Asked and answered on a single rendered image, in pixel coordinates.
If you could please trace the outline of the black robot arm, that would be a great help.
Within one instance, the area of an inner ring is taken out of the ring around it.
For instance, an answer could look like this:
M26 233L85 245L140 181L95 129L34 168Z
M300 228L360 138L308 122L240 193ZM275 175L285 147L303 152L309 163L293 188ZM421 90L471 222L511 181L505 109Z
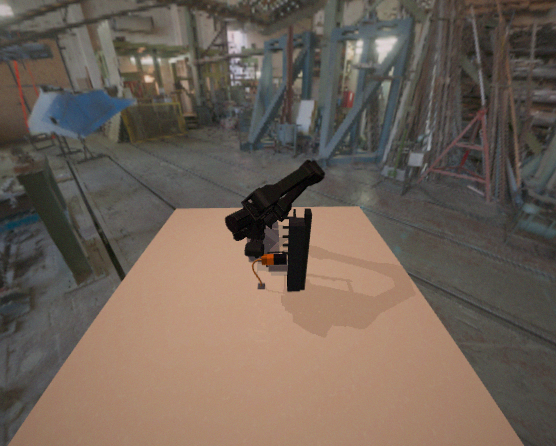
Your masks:
M284 221L283 216L288 216L292 203L298 196L308 186L324 179L324 175L325 171L315 161L307 160L276 184L265 185L254 190L241 202L244 206L242 209L225 217L225 224L232 232L233 239L240 241L247 236L248 239L252 239L250 229L246 228L251 223L257 224L264 220L272 229L272 225L277 220Z

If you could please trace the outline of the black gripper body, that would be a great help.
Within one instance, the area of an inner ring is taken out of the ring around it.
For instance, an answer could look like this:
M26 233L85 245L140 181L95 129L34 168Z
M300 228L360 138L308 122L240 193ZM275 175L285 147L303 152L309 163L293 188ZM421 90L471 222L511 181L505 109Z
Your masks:
M263 256L264 244L261 238L264 238L264 230L266 230L266 222L250 224L246 228L250 229L252 239L245 245L245 256ZM254 241L253 241L254 240ZM258 240L258 241L257 241Z

